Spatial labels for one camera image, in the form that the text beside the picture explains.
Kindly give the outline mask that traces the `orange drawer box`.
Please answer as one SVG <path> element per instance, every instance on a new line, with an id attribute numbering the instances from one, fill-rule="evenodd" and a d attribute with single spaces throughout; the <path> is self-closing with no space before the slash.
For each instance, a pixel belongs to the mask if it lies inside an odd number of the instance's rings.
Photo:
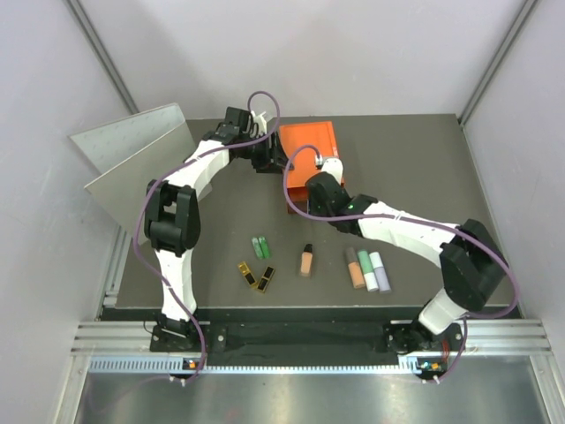
<path id="1" fill-rule="evenodd" d="M 282 125 L 279 136 L 288 157 L 304 145 L 314 145 L 324 157 L 339 156 L 331 121 Z M 308 201 L 305 183 L 318 172 L 315 152 L 310 148 L 302 150 L 292 161 L 285 186 L 292 202 L 303 212 L 307 211 Z"/>

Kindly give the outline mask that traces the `lilac white tube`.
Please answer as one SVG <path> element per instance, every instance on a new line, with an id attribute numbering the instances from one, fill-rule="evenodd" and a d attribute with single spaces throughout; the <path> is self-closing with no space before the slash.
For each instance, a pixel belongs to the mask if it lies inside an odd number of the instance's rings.
<path id="1" fill-rule="evenodd" d="M 373 266 L 373 272 L 377 284 L 379 286 L 380 292 L 391 292 L 390 282 L 388 281 L 388 275 L 385 270 L 384 262 L 378 252 L 369 253 L 369 258 Z"/>

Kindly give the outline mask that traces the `green white tube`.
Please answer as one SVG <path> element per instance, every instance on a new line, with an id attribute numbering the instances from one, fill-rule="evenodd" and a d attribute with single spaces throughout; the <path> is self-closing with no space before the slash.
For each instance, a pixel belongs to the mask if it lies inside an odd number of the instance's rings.
<path id="1" fill-rule="evenodd" d="M 358 262 L 365 280 L 365 287 L 369 292 L 379 290 L 378 282 L 374 274 L 373 265 L 371 263 L 369 253 L 366 250 L 357 251 Z"/>

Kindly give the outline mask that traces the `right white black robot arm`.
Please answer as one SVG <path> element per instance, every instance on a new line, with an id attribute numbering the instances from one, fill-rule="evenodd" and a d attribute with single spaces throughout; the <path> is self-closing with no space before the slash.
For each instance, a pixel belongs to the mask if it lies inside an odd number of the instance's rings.
<path id="1" fill-rule="evenodd" d="M 343 233 L 377 240 L 420 256 L 441 270 L 442 287 L 409 325 L 387 327 L 401 354 L 433 349 L 468 313 L 479 313 L 505 277 L 506 262 L 487 228 L 427 221 L 367 195 L 351 197 L 334 176 L 320 172 L 305 184 L 308 211 Z"/>

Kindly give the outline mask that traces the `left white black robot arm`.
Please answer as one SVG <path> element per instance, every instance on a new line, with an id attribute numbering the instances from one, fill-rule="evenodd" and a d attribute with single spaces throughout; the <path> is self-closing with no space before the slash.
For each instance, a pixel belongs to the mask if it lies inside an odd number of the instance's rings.
<path id="1" fill-rule="evenodd" d="M 235 159 L 251 162 L 258 173 L 281 174 L 288 162 L 277 132 L 267 134 L 265 112 L 228 107 L 224 120 L 207 132 L 187 166 L 166 177 L 147 203 L 144 234 L 163 278 L 162 311 L 152 331 L 152 352 L 190 352 L 201 347 L 192 291 L 192 251 L 200 237 L 199 197 L 214 176 Z"/>

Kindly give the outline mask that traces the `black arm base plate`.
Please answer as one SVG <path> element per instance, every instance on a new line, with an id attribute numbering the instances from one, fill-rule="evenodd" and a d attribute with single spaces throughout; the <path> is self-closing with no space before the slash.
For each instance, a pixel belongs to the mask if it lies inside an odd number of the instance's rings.
<path id="1" fill-rule="evenodd" d="M 190 329 L 187 335 L 179 336 L 156 326 L 150 350 L 204 351 L 209 358 L 257 355 L 266 359 L 292 353 L 318 356 L 326 352 L 441 354 L 459 349 L 463 342 L 457 324 L 450 325 L 439 336 L 434 336 L 411 322 L 213 322 L 204 325 L 202 332 L 200 336 L 196 329 Z"/>

